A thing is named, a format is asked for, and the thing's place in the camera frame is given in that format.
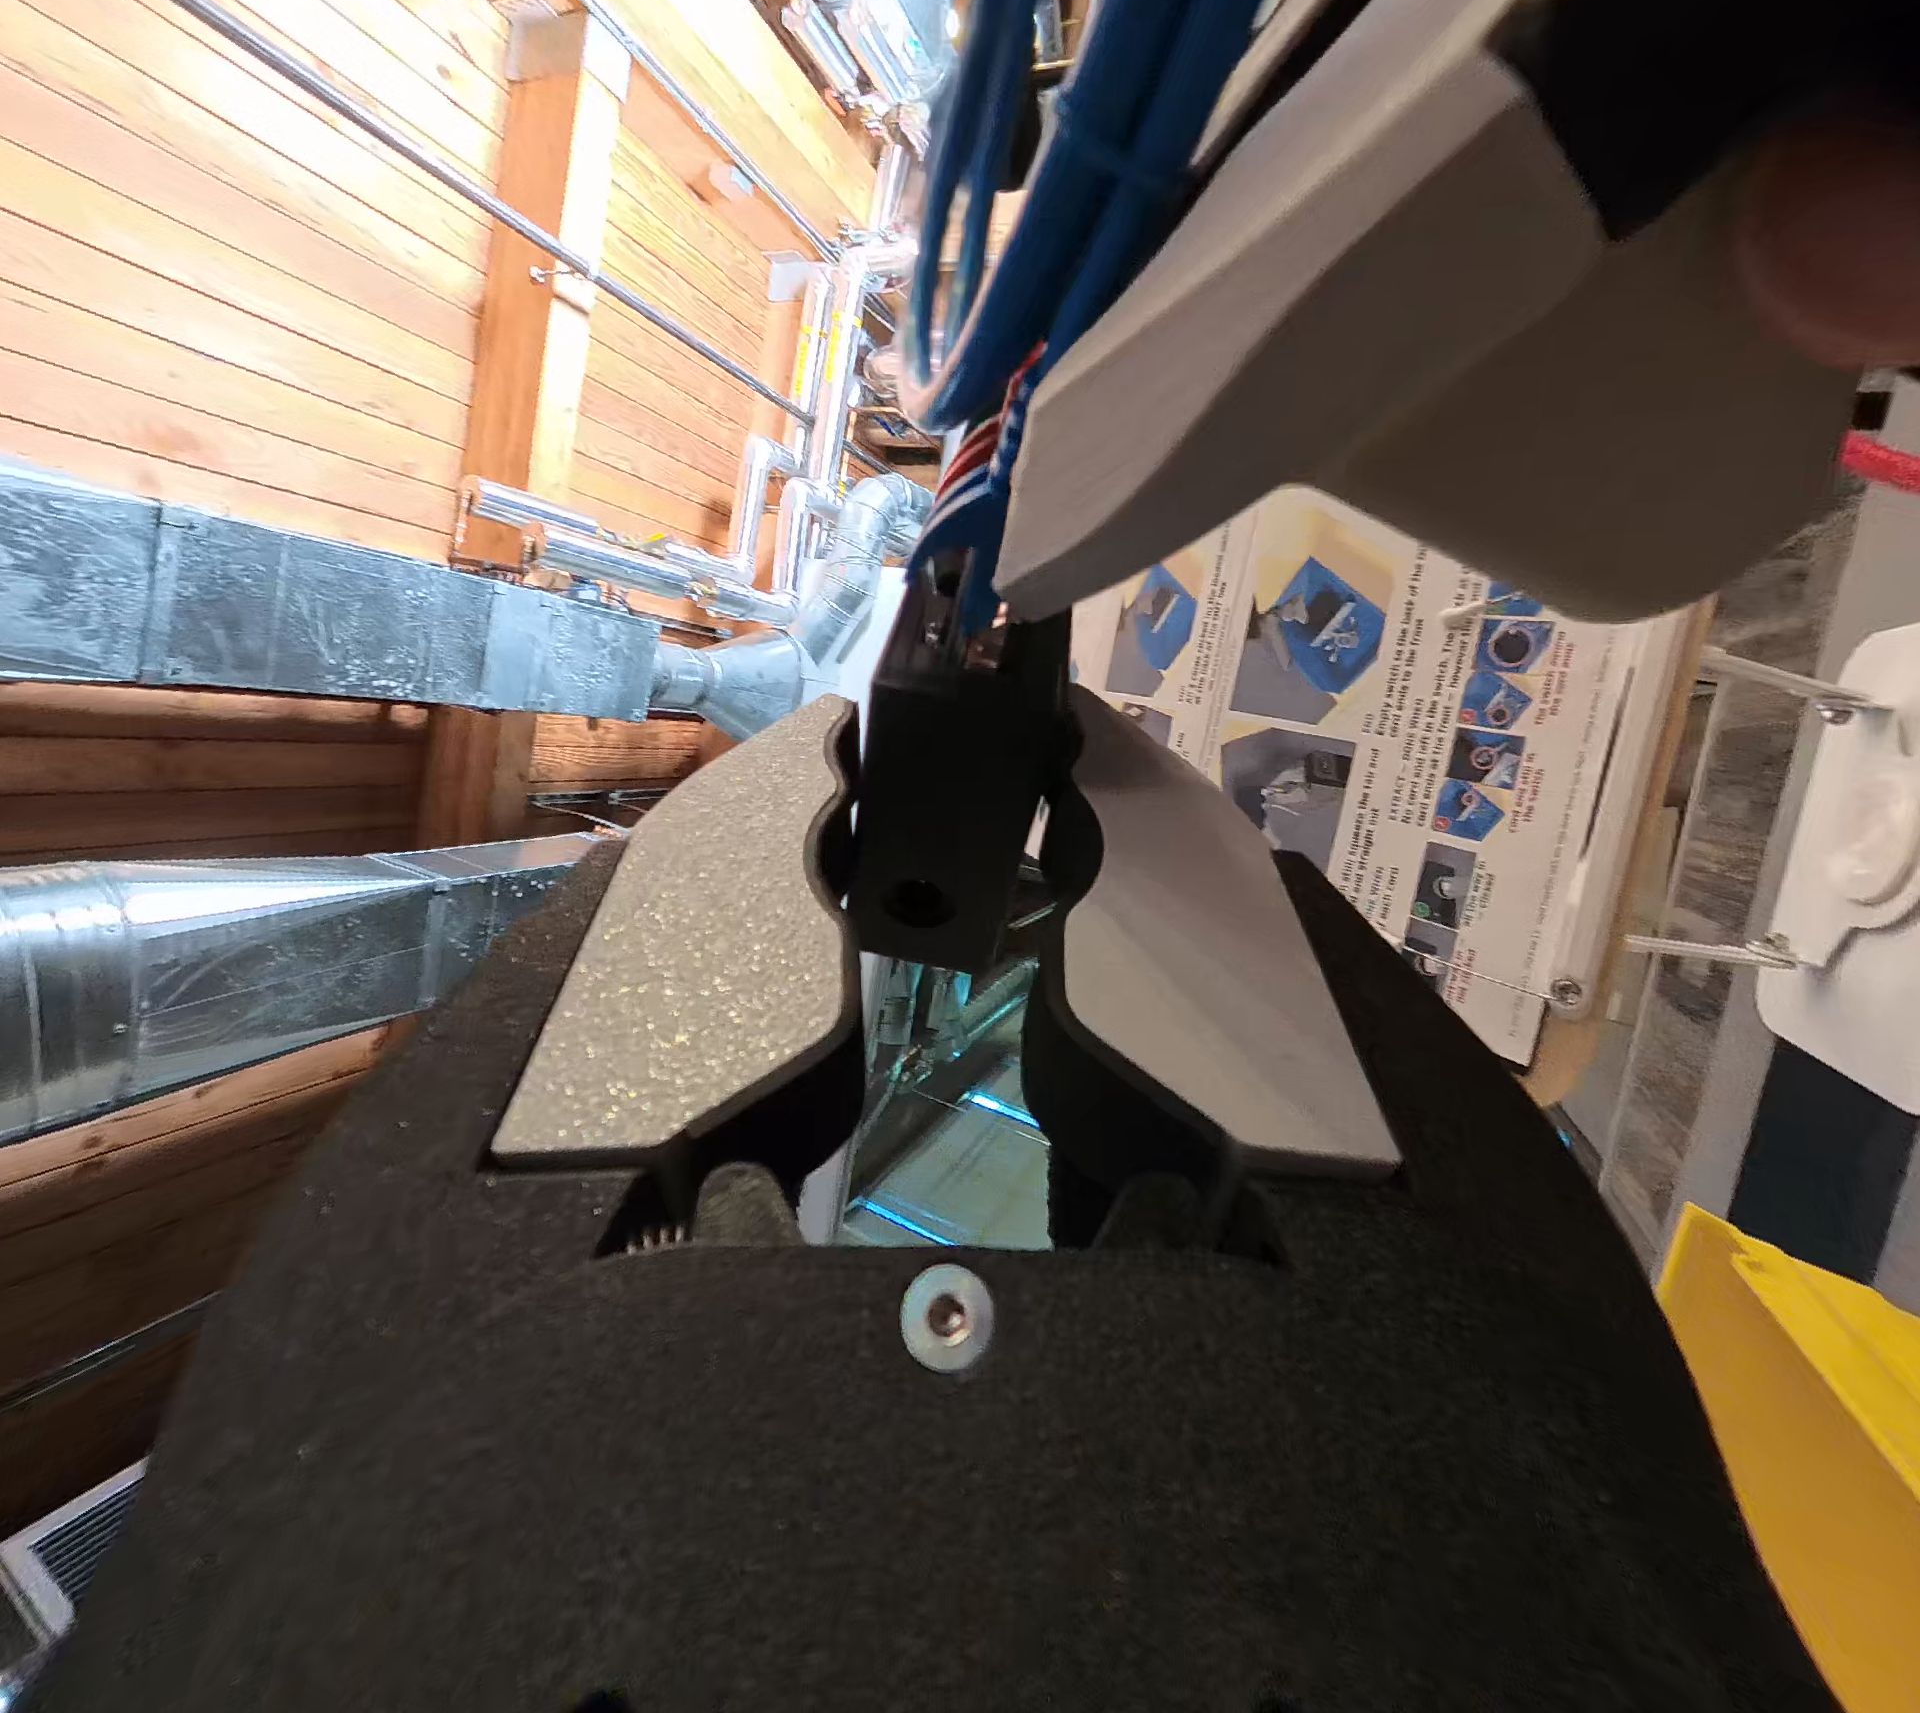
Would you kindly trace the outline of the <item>black flat pad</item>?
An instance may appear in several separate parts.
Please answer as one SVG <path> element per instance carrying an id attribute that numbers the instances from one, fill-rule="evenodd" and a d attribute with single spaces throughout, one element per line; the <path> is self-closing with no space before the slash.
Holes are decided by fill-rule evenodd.
<path id="1" fill-rule="evenodd" d="M 1777 1040 L 1728 1219 L 1800 1263 L 1874 1285 L 1913 1158 L 1913 1115 Z"/>

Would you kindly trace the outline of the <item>yellow plastic bin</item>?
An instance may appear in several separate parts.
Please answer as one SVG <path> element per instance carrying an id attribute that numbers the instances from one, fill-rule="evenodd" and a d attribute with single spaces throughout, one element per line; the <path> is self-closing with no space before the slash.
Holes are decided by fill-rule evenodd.
<path id="1" fill-rule="evenodd" d="M 1918 1320 L 1690 1204 L 1658 1299 L 1838 1703 L 1918 1708 Z"/>

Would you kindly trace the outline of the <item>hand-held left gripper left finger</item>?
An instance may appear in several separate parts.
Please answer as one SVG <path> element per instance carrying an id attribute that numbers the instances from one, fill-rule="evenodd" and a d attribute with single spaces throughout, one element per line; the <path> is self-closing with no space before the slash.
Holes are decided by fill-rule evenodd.
<path id="1" fill-rule="evenodd" d="M 856 757 L 856 707 L 828 695 L 635 825 L 495 1127 L 500 1166 L 808 1174 L 848 1143 Z"/>

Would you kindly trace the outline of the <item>white sign base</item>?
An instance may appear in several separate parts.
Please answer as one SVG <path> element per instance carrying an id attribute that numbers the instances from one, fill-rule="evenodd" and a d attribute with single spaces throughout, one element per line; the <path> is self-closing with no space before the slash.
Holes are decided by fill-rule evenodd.
<path id="1" fill-rule="evenodd" d="M 1871 635 L 1835 685 L 1710 650 L 1702 668 L 1787 693 L 1821 722 L 1761 937 L 1629 935 L 1652 957 L 1757 972 L 1764 1026 L 1918 1113 L 1918 629 Z"/>

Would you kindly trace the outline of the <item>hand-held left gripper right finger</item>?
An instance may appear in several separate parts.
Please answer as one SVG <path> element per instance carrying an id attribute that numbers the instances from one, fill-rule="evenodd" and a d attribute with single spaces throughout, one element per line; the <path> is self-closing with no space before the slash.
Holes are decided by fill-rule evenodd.
<path id="1" fill-rule="evenodd" d="M 1037 1123 L 1090 1181 L 1377 1181 L 1400 1149 L 1275 854 L 1231 802 L 1097 695 L 1039 864 Z"/>

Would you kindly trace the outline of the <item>printed instruction sheet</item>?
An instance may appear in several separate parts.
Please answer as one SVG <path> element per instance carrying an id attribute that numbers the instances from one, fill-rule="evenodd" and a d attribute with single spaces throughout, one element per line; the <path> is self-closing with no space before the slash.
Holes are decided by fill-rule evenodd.
<path id="1" fill-rule="evenodd" d="M 1072 675 L 1526 1067 L 1656 627 L 1566 621 L 1310 488 L 1072 615 Z"/>

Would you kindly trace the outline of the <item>person's right hand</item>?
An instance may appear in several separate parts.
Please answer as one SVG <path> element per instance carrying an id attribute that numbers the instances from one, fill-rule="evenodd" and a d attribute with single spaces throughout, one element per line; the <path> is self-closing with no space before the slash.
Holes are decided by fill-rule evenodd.
<path id="1" fill-rule="evenodd" d="M 1741 173 L 1732 263 L 1755 318 L 1802 356 L 1915 367 L 1915 113 L 1841 103 L 1764 134 Z"/>

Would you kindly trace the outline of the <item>black ethernet port box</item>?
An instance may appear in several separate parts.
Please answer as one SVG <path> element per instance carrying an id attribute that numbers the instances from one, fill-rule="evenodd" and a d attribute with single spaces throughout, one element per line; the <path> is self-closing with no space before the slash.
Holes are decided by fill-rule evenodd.
<path id="1" fill-rule="evenodd" d="M 1070 622 L 963 629 L 972 548 L 909 568 L 862 709 L 845 911 L 866 952 L 975 975 L 996 957 L 1063 771 Z"/>

